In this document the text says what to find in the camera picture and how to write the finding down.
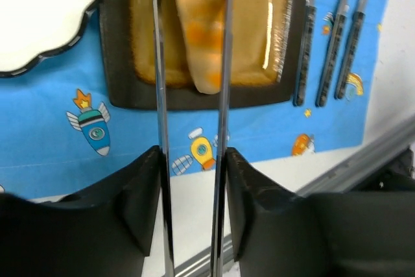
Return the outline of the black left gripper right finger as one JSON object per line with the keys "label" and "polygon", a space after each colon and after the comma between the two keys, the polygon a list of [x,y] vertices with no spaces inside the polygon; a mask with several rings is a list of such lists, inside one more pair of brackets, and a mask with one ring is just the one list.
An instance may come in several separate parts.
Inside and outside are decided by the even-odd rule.
{"label": "black left gripper right finger", "polygon": [[387,165],[345,193],[306,197],[227,152],[242,276],[413,276],[414,179]]}

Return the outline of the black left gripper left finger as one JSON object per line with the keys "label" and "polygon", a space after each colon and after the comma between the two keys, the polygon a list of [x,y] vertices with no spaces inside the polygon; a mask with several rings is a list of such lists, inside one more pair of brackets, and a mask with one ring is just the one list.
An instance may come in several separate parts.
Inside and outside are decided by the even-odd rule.
{"label": "black left gripper left finger", "polygon": [[160,193],[159,148],[56,202],[1,194],[2,276],[140,276]]}

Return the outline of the long striped croissant bread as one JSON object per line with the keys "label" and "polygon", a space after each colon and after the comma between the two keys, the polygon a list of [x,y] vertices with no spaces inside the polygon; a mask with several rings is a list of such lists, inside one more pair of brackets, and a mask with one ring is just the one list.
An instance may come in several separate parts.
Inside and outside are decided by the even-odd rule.
{"label": "long striped croissant bread", "polygon": [[200,93],[220,90],[225,0],[176,0],[189,72]]}

